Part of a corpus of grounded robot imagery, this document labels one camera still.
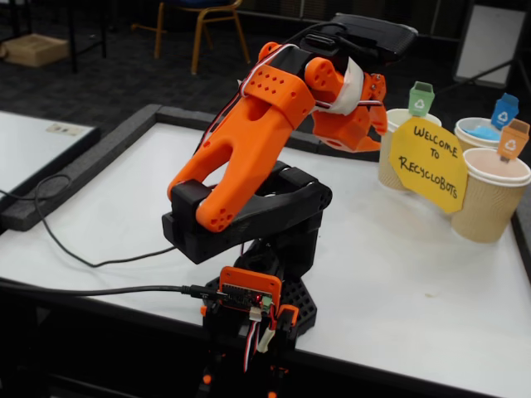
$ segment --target blue item in cup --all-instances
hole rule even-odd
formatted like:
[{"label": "blue item in cup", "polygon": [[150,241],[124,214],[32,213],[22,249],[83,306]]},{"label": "blue item in cup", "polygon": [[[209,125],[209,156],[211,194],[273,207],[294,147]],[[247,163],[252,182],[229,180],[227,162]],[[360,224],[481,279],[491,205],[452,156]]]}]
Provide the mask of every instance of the blue item in cup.
[{"label": "blue item in cup", "polygon": [[498,141],[501,139],[501,132],[492,129],[487,126],[478,126],[475,129],[463,129],[463,131],[467,134],[473,135],[474,137],[481,138],[481,139],[489,139],[491,141]]},{"label": "blue item in cup", "polygon": [[518,114],[518,103],[518,98],[514,95],[505,93],[496,101],[496,107],[494,108],[492,119],[490,120],[492,125],[501,131]]}]

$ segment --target yellow sign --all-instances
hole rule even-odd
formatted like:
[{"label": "yellow sign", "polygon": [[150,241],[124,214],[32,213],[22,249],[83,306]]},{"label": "yellow sign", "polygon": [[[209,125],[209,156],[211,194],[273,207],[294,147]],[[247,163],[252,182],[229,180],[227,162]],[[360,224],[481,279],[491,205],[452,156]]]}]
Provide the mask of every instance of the yellow sign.
[{"label": "yellow sign", "polygon": [[463,207],[468,170],[454,134],[411,118],[392,135],[389,161],[404,187],[447,213]]}]

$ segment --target wooden chair leg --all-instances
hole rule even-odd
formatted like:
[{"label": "wooden chair leg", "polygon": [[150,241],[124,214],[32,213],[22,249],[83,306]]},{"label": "wooden chair leg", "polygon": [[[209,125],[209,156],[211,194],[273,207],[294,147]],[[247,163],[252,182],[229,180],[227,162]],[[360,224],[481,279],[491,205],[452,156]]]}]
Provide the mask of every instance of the wooden chair leg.
[{"label": "wooden chair leg", "polygon": [[155,60],[160,58],[160,47],[163,40],[164,3],[158,5],[157,37],[155,39]]},{"label": "wooden chair leg", "polygon": [[247,50],[246,38],[243,36],[243,30],[241,29],[240,18],[236,10],[232,10],[234,15],[234,23],[236,24],[236,30],[238,31],[238,36],[240,37],[241,49],[243,50],[243,56],[246,59],[248,64],[251,63],[251,58],[249,58],[249,50]]},{"label": "wooden chair leg", "polygon": [[193,43],[193,55],[192,55],[192,75],[197,74],[197,65],[199,64],[199,51],[201,50],[201,32],[203,27],[203,19],[207,10],[203,10],[197,16],[197,25],[196,25],[196,38]]},{"label": "wooden chair leg", "polygon": [[207,39],[208,48],[210,48],[210,50],[213,50],[214,49],[214,45],[212,44],[212,38],[210,37],[210,33],[208,33],[208,29],[207,29],[207,24],[206,23],[202,24],[202,31],[205,33],[205,38]]}]

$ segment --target circuit board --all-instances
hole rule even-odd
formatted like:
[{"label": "circuit board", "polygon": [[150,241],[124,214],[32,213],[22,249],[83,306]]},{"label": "circuit board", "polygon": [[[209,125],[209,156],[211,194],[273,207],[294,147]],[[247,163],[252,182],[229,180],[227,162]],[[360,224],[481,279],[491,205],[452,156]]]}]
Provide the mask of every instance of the circuit board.
[{"label": "circuit board", "polygon": [[231,284],[224,284],[222,292],[228,294],[228,298],[223,299],[224,305],[244,311],[249,311],[251,307],[258,307],[268,312],[273,299],[269,293]]}]

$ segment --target orange 3d printed part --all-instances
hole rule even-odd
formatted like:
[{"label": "orange 3d printed part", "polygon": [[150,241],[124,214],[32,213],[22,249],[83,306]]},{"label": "orange 3d printed part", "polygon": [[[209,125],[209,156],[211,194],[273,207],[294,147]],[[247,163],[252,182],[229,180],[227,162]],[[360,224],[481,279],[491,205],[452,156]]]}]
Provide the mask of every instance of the orange 3d printed part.
[{"label": "orange 3d printed part", "polygon": [[275,309],[278,310],[280,308],[282,282],[276,276],[249,271],[247,269],[225,267],[222,269],[220,275],[219,291],[230,293],[230,289],[256,292],[260,296],[257,298],[257,302],[262,299],[263,294],[266,294],[268,297],[271,297]]},{"label": "orange 3d printed part", "polygon": [[[175,185],[193,179],[203,182],[228,162],[225,176],[196,213],[206,229],[223,231],[265,181],[291,132],[309,114],[314,116],[315,135],[326,144],[349,152],[378,150],[379,143],[368,137],[368,130],[372,125],[380,134],[387,131],[381,104],[385,79],[364,74],[363,80],[363,88],[349,87],[361,92],[353,111],[330,113],[346,86],[332,61],[292,44],[267,43],[259,63],[241,83],[236,104],[171,182],[170,200]],[[360,100],[374,106],[356,108]]]}]

